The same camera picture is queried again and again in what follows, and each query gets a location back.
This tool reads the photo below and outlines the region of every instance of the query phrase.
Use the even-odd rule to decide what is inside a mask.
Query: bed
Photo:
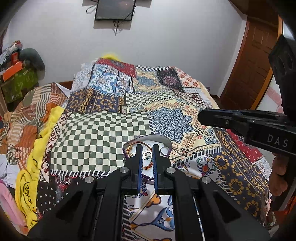
[[[84,64],[46,144],[32,227],[86,176],[104,178],[124,166],[123,144],[148,134],[171,140],[173,167],[192,178],[209,176],[263,223],[270,166],[230,130],[201,125],[205,108],[218,106],[201,82],[176,67],[103,58]],[[172,199],[155,194],[152,184],[126,196],[124,210],[123,239],[174,240]]]

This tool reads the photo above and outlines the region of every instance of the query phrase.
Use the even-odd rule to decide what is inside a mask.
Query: yellow towel
[[[105,54],[102,58],[110,59],[110,60],[115,60],[115,61],[120,61],[120,59],[113,53],[107,53]]]
[[[60,106],[51,109],[46,126],[40,132],[40,138],[34,142],[33,150],[28,158],[27,170],[21,170],[17,175],[15,201],[18,208],[26,215],[29,230],[38,222],[36,196],[42,158],[52,129],[63,111],[64,109]]]

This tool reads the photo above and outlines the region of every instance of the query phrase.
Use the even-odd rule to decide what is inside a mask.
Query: human hand
[[[272,195],[280,196],[288,188],[287,182],[281,177],[286,173],[289,158],[273,153],[276,157],[272,162],[272,172],[269,176],[269,190]]]

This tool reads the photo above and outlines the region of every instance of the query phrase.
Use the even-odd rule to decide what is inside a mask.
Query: door panel
[[[248,22],[242,54],[220,97],[226,109],[250,109],[270,69],[268,55],[276,43],[277,29],[254,19]]]

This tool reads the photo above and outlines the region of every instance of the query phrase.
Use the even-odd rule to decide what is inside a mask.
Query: metal screw
[[[167,168],[167,172],[170,173],[170,174],[173,174],[175,171],[176,171],[176,169],[173,168],[173,167],[168,167]]]
[[[94,177],[88,176],[84,180],[85,180],[86,183],[92,183],[94,181]]]
[[[202,182],[208,184],[211,182],[211,179],[209,177],[202,177]]]
[[[120,172],[122,172],[122,173],[127,173],[127,172],[129,171],[129,168],[128,168],[128,167],[122,167],[122,168],[120,168],[119,170],[120,170]]]

